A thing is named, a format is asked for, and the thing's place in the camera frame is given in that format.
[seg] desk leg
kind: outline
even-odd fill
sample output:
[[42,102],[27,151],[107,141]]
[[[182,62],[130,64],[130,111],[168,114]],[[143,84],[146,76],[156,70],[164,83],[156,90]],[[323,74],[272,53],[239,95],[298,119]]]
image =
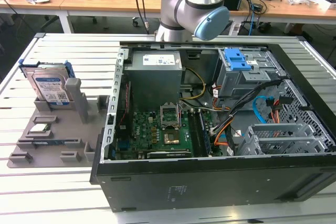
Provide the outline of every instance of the desk leg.
[[242,22],[244,21],[244,17],[235,17],[232,21],[231,27],[230,27],[230,36],[237,36],[240,30],[240,26]]
[[102,21],[103,21],[103,28],[104,29],[109,29],[109,25],[107,23],[107,17],[106,16],[102,16]]
[[73,34],[74,33],[74,29],[72,27],[72,23],[70,20],[70,16],[68,15],[67,11],[61,12],[59,13],[59,20],[61,21],[62,24],[62,28],[63,28],[63,32],[65,34]]

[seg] yellow cable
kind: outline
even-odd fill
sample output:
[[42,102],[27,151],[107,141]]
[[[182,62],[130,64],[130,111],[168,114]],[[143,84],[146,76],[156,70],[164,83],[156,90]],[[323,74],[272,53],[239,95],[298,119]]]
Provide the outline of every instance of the yellow cable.
[[202,79],[202,77],[198,73],[196,73],[193,69],[191,69],[191,68],[185,68],[185,69],[190,70],[192,73],[194,73],[201,80],[201,82],[203,84],[203,89],[202,89],[202,91],[201,91],[200,94],[195,95],[193,97],[181,98],[181,100],[194,100],[194,99],[197,99],[198,97],[201,97],[204,94],[206,84],[205,84],[204,80]]

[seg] motherboard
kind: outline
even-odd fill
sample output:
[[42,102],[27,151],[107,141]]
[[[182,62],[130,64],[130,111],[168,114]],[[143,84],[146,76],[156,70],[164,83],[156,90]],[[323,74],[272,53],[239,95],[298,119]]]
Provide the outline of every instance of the motherboard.
[[131,137],[117,140],[115,158],[208,156],[212,126],[212,115],[208,111],[134,112]]

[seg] open computer tower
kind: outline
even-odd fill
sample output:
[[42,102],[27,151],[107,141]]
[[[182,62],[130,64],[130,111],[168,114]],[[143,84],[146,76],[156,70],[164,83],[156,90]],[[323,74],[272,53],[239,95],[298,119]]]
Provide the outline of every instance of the open computer tower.
[[335,122],[279,45],[124,42],[91,181],[115,212],[303,201]]

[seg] wooden desk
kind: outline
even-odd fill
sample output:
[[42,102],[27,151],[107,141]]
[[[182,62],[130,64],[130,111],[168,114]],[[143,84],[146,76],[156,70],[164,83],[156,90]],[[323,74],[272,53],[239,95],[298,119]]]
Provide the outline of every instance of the wooden desk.
[[[138,17],[135,0],[50,0],[49,3],[32,5],[25,0],[8,0],[21,14],[58,15],[65,33],[73,33],[69,16],[102,16],[106,17]],[[161,0],[144,0],[148,18],[159,18]],[[326,12],[318,9],[318,5],[289,5],[285,0],[265,1],[267,12],[260,17],[262,22],[276,23],[305,23],[305,24],[332,24],[336,25],[336,10]],[[13,13],[0,0],[0,13]],[[240,10],[230,12],[233,25],[230,35],[237,35],[239,26],[249,14],[248,4],[242,1]]]

